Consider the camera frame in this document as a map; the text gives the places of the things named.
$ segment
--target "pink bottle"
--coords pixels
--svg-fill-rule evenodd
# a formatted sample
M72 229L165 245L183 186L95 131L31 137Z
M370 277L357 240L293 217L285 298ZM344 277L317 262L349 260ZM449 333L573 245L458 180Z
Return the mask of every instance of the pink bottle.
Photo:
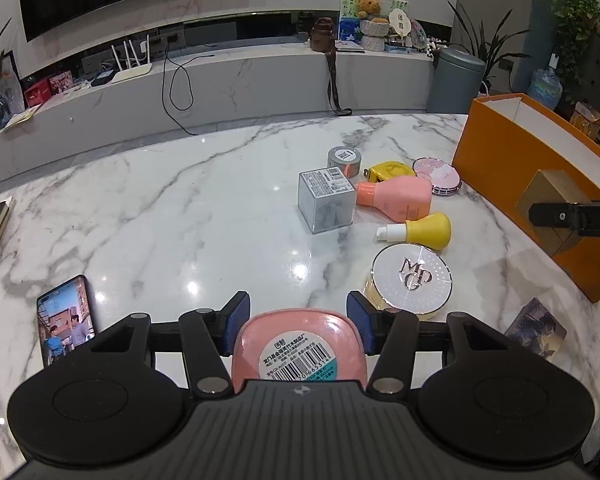
M427 216L431 208L431 182L409 175L377 184L360 182L356 201L378 208L394 222L419 220Z
M273 381L359 380L366 387L366 358L356 326L328 310L290 308L252 317L240 329L231 377Z

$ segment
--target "pink soap box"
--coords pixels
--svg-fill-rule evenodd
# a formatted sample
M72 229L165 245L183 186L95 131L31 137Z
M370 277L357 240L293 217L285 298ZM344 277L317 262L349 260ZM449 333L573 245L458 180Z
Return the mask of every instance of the pink soap box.
M355 325L328 310L290 308L260 314L240 329L231 366L236 392L246 379L358 380L366 359Z

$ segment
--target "smartphone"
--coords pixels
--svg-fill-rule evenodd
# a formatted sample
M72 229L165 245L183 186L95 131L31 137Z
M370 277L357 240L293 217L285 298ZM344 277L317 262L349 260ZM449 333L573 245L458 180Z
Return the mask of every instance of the smartphone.
M82 274L40 296L36 307L45 367L96 335L87 279Z

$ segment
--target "blue gripper pad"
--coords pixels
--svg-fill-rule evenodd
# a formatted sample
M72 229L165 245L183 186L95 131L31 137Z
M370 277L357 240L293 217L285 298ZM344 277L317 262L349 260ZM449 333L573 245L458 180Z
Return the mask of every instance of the blue gripper pad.
M365 354L376 355L376 336L374 335L372 317L379 314L362 293L354 290L347 294L347 317L360 332Z
M240 332L240 329L249 320L249 316L251 315L251 299L249 295L244 291L236 292L234 297L219 312L219 315L225 316L226 329L224 337L220 341L218 351L220 355L232 355L238 332Z

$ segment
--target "black circular pad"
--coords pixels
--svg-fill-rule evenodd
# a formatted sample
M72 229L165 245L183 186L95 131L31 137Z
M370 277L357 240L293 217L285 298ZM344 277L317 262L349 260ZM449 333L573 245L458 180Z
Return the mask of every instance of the black circular pad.
M424 383L418 411L443 444L498 466L572 456L594 416L582 384L523 349L470 352Z
M8 421L24 453L55 465L110 465L158 446L179 424L182 394L168 377L124 353L87 354L63 358L11 396Z
M54 395L54 408L69 420L95 422L122 410L127 399L124 386L103 379L84 379L60 388Z

